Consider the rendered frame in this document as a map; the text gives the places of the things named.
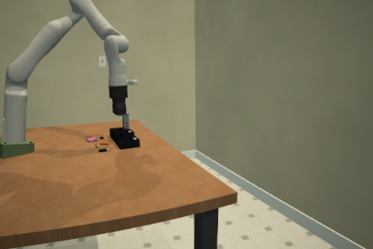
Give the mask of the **black rack of bins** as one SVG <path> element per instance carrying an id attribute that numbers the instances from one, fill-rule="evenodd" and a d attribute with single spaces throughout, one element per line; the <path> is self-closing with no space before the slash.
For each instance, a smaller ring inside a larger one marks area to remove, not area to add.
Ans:
<path id="1" fill-rule="evenodd" d="M 131 129 L 123 129 L 123 127 L 112 128 L 110 129 L 110 137 L 114 140 L 114 142 L 117 144 L 117 146 L 120 149 L 140 147 L 139 139 L 134 135 L 134 131 L 132 131 Z M 136 140 L 133 140 L 133 139 L 136 139 Z"/>

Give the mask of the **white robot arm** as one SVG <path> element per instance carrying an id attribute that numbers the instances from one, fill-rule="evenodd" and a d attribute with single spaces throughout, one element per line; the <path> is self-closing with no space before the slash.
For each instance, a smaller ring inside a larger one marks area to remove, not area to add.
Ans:
<path id="1" fill-rule="evenodd" d="M 127 38 L 109 24 L 91 0 L 69 0 L 69 2 L 72 10 L 63 18 L 46 24 L 28 48 L 6 70 L 2 142 L 25 142 L 28 78 L 38 62 L 84 16 L 93 31 L 105 41 L 104 51 L 109 63 L 109 74 L 126 73 L 126 63 L 120 59 L 119 53 L 128 50 Z"/>

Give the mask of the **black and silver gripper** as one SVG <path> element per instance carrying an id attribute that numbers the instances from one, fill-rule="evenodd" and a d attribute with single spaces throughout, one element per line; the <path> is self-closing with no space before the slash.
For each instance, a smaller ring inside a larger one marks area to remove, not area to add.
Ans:
<path id="1" fill-rule="evenodd" d="M 122 116 L 124 129 L 129 129 L 129 114 L 126 111 L 125 103 L 126 98 L 128 98 L 128 85 L 138 85 L 138 81 L 127 81 L 126 73 L 109 74 L 109 90 L 110 99 L 112 99 L 112 111 L 114 114 Z"/>

